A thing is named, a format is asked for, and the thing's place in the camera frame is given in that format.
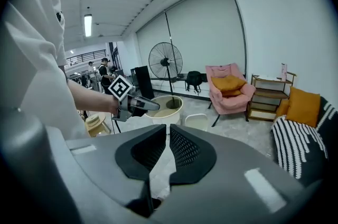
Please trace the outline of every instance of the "white stool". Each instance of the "white stool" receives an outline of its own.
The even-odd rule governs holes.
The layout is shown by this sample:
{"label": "white stool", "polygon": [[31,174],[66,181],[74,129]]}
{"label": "white stool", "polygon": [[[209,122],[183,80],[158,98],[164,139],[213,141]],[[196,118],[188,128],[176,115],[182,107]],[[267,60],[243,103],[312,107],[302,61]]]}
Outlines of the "white stool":
{"label": "white stool", "polygon": [[189,115],[185,119],[185,126],[208,131],[208,118],[205,114]]}

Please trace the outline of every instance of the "bucket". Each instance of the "bucket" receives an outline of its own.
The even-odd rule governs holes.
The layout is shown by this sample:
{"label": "bucket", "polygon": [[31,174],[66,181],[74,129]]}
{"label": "bucket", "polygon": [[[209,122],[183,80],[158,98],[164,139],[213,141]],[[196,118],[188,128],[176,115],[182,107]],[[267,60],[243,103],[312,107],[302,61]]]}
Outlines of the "bucket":
{"label": "bucket", "polygon": [[[167,108],[167,103],[169,101],[179,101],[181,104],[178,108],[169,109]],[[159,104],[159,110],[150,110],[145,115],[153,120],[154,125],[165,124],[167,126],[167,133],[170,127],[170,124],[181,124],[181,111],[183,107],[183,100],[178,96],[159,96],[152,101]]]}

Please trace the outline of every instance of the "fan stand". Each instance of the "fan stand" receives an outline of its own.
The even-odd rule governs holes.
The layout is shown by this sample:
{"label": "fan stand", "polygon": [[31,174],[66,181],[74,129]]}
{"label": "fan stand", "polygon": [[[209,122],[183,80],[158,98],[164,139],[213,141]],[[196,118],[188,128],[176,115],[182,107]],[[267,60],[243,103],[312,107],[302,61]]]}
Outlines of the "fan stand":
{"label": "fan stand", "polygon": [[170,60],[168,58],[162,59],[161,60],[161,65],[167,67],[167,73],[168,73],[168,78],[169,78],[170,91],[171,91],[171,95],[173,96],[173,98],[167,102],[166,107],[168,109],[177,109],[177,108],[180,108],[181,101],[179,101],[178,99],[174,98],[173,87],[171,85],[171,77],[170,77],[169,67],[168,67],[170,65]]}

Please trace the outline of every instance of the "fluorescent light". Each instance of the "fluorescent light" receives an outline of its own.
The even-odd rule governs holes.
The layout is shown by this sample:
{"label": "fluorescent light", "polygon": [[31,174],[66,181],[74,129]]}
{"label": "fluorescent light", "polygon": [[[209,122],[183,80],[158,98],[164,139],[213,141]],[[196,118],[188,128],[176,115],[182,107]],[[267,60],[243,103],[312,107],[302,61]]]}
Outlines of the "fluorescent light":
{"label": "fluorescent light", "polygon": [[85,33],[86,37],[91,36],[91,20],[92,20],[91,15],[85,15],[84,16],[84,33]]}

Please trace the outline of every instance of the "black and white striped blanket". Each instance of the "black and white striped blanket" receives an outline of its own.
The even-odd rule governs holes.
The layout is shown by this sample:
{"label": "black and white striped blanket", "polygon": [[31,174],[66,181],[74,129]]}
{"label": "black and white striped blanket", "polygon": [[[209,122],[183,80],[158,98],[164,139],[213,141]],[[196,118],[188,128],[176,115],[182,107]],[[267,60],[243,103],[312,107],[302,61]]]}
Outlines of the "black and white striped blanket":
{"label": "black and white striped blanket", "polygon": [[304,185],[308,185],[323,175],[327,164],[328,150],[325,136],[328,129],[336,126],[337,111],[324,98],[317,127],[286,120],[286,116],[276,118],[271,132],[276,145],[276,162]]}

